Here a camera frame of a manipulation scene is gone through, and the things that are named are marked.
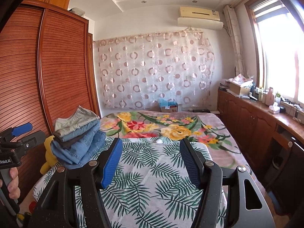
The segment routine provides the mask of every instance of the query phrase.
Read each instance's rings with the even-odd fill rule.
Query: air conditioner
[[[223,22],[220,21],[218,11],[197,7],[180,7],[179,15],[180,17],[177,19],[179,26],[213,30],[223,28]]]

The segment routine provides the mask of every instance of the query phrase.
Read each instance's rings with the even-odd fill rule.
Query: pink bottle
[[[275,102],[275,99],[276,99],[276,96],[273,93],[273,88],[270,87],[269,91],[268,91],[268,94],[266,96],[266,103],[265,104],[267,106],[273,105],[273,103]]]

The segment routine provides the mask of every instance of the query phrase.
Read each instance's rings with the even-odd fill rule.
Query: window curtain
[[[240,27],[237,19],[237,15],[235,14],[234,8],[230,6],[224,7],[224,15],[228,24],[228,30],[231,37],[234,54],[235,54],[235,72],[236,75],[242,74],[245,75],[245,68],[243,64],[243,45],[241,39]]]
[[[145,109],[163,98],[208,108],[214,54],[203,32],[152,33],[94,45],[100,97],[112,108]]]

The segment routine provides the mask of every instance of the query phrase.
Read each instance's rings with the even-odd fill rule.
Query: silver bolt
[[[89,166],[95,166],[97,164],[97,161],[96,160],[91,160],[89,162]]]
[[[246,168],[244,166],[239,166],[237,168],[240,172],[245,172],[246,171]]]
[[[63,166],[58,167],[57,172],[64,172],[65,168]]]
[[[213,166],[213,165],[214,165],[214,162],[211,161],[211,160],[207,160],[207,161],[205,162],[205,164],[208,165],[208,166]]]

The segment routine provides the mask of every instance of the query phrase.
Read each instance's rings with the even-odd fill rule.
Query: wardrobe
[[[0,131],[31,122],[47,136],[55,119],[79,105],[100,115],[89,21],[65,9],[24,0],[0,33]],[[44,145],[19,167],[20,201],[41,177]]]

